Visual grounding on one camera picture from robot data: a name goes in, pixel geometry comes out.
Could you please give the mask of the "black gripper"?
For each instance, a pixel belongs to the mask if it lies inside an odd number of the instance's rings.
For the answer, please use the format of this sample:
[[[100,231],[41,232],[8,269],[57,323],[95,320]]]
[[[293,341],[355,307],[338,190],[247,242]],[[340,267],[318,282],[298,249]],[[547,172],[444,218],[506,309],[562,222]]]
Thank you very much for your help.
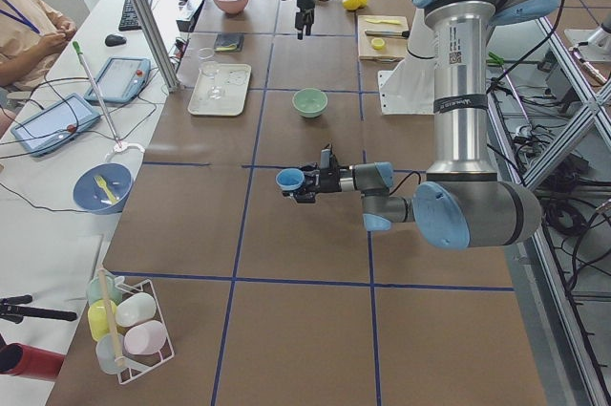
[[[300,167],[305,173],[305,190],[282,190],[284,197],[296,203],[315,203],[316,194],[354,190],[354,177],[350,166],[341,165],[331,144],[321,150],[319,162]]]
[[[305,35],[311,35],[311,29],[314,23],[315,1],[316,0],[296,0],[299,12],[295,14],[295,29],[299,40],[303,39],[304,31]]]

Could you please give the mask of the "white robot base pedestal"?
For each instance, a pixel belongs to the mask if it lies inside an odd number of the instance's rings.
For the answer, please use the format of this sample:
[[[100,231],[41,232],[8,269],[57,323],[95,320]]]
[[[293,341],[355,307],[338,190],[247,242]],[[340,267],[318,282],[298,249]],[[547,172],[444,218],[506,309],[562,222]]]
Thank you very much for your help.
[[[378,73],[383,115],[432,115],[436,55],[434,33],[417,9],[412,20],[407,53],[392,71]]]

